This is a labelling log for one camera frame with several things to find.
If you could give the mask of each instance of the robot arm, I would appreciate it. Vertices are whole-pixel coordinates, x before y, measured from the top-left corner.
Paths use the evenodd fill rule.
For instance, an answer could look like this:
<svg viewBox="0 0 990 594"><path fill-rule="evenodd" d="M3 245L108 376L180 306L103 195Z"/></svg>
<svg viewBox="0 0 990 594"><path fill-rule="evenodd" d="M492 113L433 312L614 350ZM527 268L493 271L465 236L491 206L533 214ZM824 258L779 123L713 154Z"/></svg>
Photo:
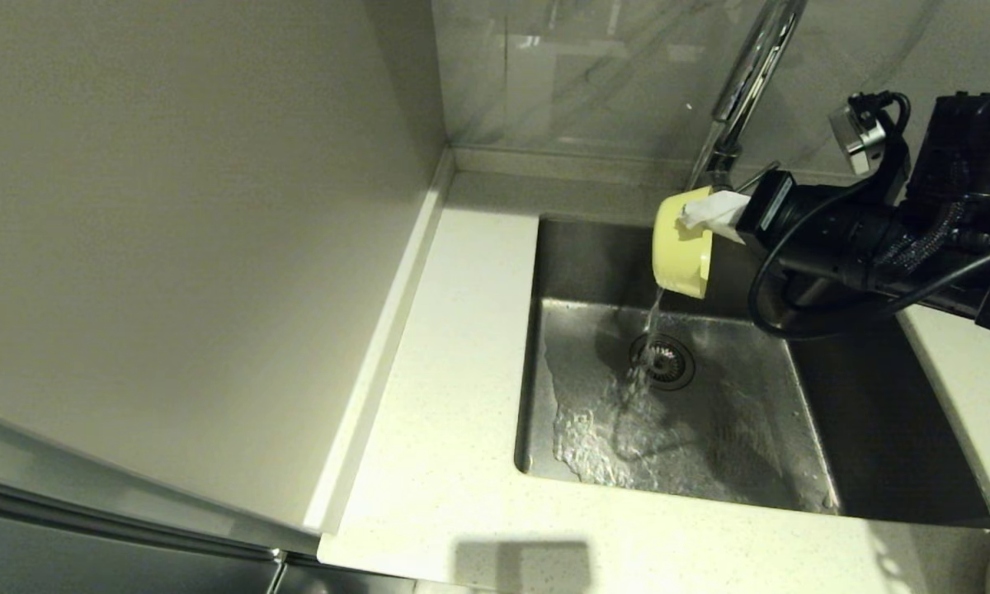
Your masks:
<svg viewBox="0 0 990 594"><path fill-rule="evenodd" d="M937 98L912 177L902 136L909 113L906 97L884 92L855 95L833 114L855 172L877 164L857 184L800 185L780 170L762 178L736 224L764 258L749 300L760 328L817 338L915 302L990 328L990 96ZM796 328L759 311L770 274L788 279L782 296ZM800 327L800 318L819 324Z"/></svg>

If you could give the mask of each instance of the speckled countertop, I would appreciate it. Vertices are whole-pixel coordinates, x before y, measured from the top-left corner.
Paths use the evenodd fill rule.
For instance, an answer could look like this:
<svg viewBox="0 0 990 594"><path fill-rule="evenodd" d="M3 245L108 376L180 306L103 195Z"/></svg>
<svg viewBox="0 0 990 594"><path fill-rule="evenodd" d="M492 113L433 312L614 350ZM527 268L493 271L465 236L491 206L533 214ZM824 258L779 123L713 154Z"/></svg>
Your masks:
<svg viewBox="0 0 990 594"><path fill-rule="evenodd" d="M503 591L982 591L984 530L519 473L513 451L538 219L487 213L521 210L482 196L455 200L456 192L515 192L521 203L547 200L544 211L623 222L645 222L663 196L637 191L625 199L635 206L623 207L603 199L615 188L588 184L578 205L550 207L581 186L491 181L456 179L340 530L318 550L324 563Z"/></svg>

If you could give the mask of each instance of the sink drain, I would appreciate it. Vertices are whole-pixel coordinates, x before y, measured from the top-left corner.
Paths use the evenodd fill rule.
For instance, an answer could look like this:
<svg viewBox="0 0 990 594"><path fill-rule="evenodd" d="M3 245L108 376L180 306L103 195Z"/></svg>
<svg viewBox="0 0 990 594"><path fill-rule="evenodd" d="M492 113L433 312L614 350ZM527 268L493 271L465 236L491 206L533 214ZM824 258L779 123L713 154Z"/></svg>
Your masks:
<svg viewBox="0 0 990 594"><path fill-rule="evenodd" d="M649 386L658 390L684 388L694 376L695 364L690 349L675 338L657 334L653 340L645 334L634 339L630 347L631 365L642 365Z"/></svg>

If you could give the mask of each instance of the stainless steel sink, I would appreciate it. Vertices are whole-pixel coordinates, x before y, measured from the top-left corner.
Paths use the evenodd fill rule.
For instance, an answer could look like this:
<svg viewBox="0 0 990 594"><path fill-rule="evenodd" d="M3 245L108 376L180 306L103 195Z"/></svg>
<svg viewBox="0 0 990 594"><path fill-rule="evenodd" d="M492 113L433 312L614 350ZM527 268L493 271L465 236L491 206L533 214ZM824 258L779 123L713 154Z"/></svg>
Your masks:
<svg viewBox="0 0 990 594"><path fill-rule="evenodd" d="M756 259L717 239L707 298L665 294L646 332L658 292L650 241L643 227L540 222L522 473L820 514L990 524L898 323L818 342L766 335L745 311Z"/></svg>

